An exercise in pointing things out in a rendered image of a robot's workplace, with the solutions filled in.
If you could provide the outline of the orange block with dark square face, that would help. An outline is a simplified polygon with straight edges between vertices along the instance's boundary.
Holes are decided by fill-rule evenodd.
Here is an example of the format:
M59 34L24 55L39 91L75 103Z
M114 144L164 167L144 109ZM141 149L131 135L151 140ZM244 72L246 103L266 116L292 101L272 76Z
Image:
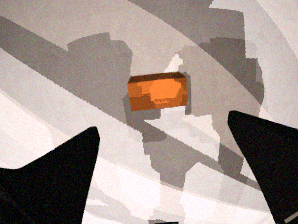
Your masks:
M186 76L178 71L130 76L128 89L132 112L188 105Z

